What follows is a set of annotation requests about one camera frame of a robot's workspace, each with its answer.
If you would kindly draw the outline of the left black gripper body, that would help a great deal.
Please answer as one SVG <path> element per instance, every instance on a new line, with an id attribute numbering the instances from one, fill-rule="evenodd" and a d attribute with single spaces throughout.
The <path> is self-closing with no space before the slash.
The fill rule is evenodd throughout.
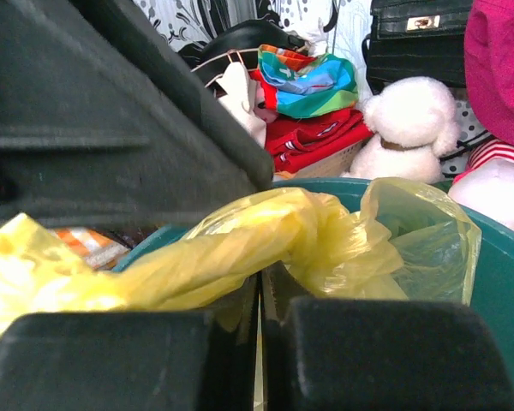
<path id="1" fill-rule="evenodd" d="M 0 225 L 189 225 L 272 174 L 130 1 L 0 1 Z"/>

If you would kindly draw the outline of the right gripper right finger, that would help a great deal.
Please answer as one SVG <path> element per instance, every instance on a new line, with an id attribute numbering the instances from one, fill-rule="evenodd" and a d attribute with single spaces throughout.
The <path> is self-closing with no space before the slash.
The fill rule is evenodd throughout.
<path id="1" fill-rule="evenodd" d="M 466 306 L 311 296 L 261 274 L 269 410 L 514 410 L 491 333 Z"/>

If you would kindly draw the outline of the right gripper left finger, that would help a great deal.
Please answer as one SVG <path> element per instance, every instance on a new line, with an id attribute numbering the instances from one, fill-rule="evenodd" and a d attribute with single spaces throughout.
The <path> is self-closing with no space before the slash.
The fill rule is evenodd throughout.
<path id="1" fill-rule="evenodd" d="M 39 313 L 0 338 L 0 410 L 249 410 L 255 277 L 184 312 Z"/>

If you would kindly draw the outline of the yellow trash bag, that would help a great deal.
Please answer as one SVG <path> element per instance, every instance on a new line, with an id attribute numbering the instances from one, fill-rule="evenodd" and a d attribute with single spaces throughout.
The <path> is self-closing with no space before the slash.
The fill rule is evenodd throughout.
<path id="1" fill-rule="evenodd" d="M 281 262 L 313 295 L 469 304 L 481 230 L 437 188 L 372 181 L 361 208 L 275 188 L 236 200 L 120 273 L 96 271 L 28 215 L 0 228 L 0 336 L 29 313 L 203 307 Z"/>

